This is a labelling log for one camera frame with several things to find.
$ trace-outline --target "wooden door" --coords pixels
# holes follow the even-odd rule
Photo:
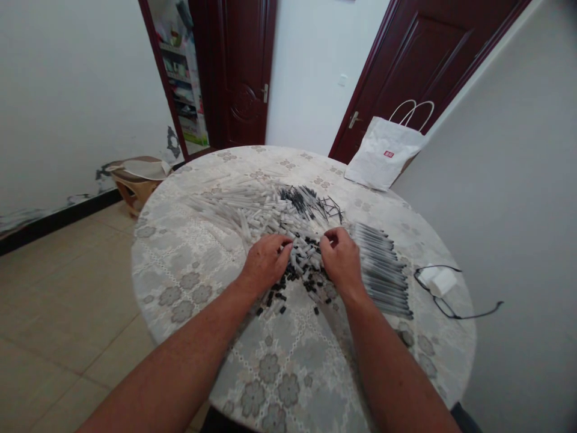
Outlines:
[[[391,0],[329,156],[348,164],[373,116],[388,120],[409,99],[435,103],[426,133],[527,3]],[[420,107],[408,126],[419,129],[429,109]]]
[[[276,0],[189,0],[210,145],[264,144]]]

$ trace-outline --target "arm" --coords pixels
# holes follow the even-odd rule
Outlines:
[[[266,235],[239,277],[158,346],[78,432],[182,432],[206,401],[228,343],[257,298],[283,275],[292,240]]]
[[[359,248],[346,230],[326,232],[320,249],[347,310],[362,384],[379,429],[459,433],[427,376],[368,297]]]

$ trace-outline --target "round table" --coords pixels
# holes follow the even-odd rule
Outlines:
[[[383,229],[395,241],[411,275],[409,305],[415,319],[385,317],[395,329],[413,335],[411,354],[451,408],[463,396],[471,373],[475,322],[446,318],[412,273],[429,263],[457,264],[403,199],[346,180],[345,169],[324,156],[274,146],[221,150],[181,167],[150,197],[135,228],[132,275],[144,319],[160,344],[215,299],[245,261],[240,238],[226,250],[214,237],[219,229],[199,219],[184,196],[212,194],[248,179],[307,185],[321,196],[330,195],[349,221]],[[457,278],[458,286],[445,299],[457,314],[470,315],[469,292],[462,276]],[[285,294],[283,315],[247,316],[225,356],[210,403],[256,431],[374,430],[342,301],[322,306],[316,316],[300,280],[289,283]]]

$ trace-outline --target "eyeglasses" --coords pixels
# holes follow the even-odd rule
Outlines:
[[[419,283],[419,285],[423,289],[425,289],[426,291],[429,292],[429,294],[433,297],[433,300],[434,300],[435,304],[437,305],[437,308],[441,311],[441,313],[443,313],[449,319],[467,320],[467,319],[476,319],[476,318],[483,317],[483,316],[489,316],[489,315],[495,313],[499,309],[501,304],[504,304],[503,301],[499,301],[499,302],[497,302],[497,305],[495,306],[495,308],[492,309],[491,311],[488,311],[488,312],[480,314],[480,315],[461,317],[457,313],[455,313],[455,311],[453,311],[451,306],[449,304],[447,304],[446,300],[432,294],[431,290],[427,286],[425,286],[425,284],[419,279],[419,275],[421,275],[421,271],[423,269],[427,269],[427,268],[449,268],[455,272],[463,272],[463,271],[461,271],[460,269],[457,269],[457,268],[453,268],[452,266],[447,266],[447,265],[431,265],[431,266],[423,266],[422,268],[417,268],[417,269],[415,269],[415,273],[413,274],[413,277],[416,279],[417,283]]]

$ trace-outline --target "stool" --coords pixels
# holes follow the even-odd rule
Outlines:
[[[160,162],[161,160],[158,158],[154,158],[152,156],[138,156],[136,158],[129,158],[122,161],[114,161],[110,163],[110,166],[121,165],[124,161],[146,161],[146,162]],[[128,205],[128,211],[134,217],[138,217],[140,211],[137,210],[134,205],[138,201],[140,204],[140,208],[144,206],[148,198],[152,195],[154,190],[162,183],[161,180],[149,180],[143,179],[141,177],[135,176],[134,174],[128,173],[126,170],[119,168],[118,170],[114,170],[110,172],[120,195]]]

